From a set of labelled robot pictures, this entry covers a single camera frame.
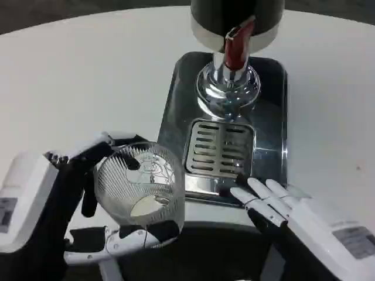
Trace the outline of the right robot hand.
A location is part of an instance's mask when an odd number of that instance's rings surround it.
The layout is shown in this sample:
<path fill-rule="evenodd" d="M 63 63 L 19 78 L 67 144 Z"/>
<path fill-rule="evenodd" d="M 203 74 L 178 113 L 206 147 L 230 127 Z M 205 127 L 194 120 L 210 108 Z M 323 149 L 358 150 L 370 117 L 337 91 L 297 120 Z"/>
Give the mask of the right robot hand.
<path fill-rule="evenodd" d="M 287 279 L 374 280 L 374 233 L 335 206 L 273 179 L 239 174 L 219 190 L 241 204 L 289 265 Z"/>

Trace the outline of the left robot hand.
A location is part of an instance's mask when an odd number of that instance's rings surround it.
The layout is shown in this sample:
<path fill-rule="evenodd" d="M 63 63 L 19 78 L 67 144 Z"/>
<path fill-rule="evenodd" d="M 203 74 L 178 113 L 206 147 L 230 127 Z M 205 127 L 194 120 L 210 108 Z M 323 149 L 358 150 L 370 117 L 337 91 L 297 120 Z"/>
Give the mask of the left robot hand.
<path fill-rule="evenodd" d="M 1 186 L 1 279 L 61 280 L 96 263 L 174 241 L 185 221 L 185 175 L 167 148 L 104 133 L 71 155 L 20 153 Z"/>

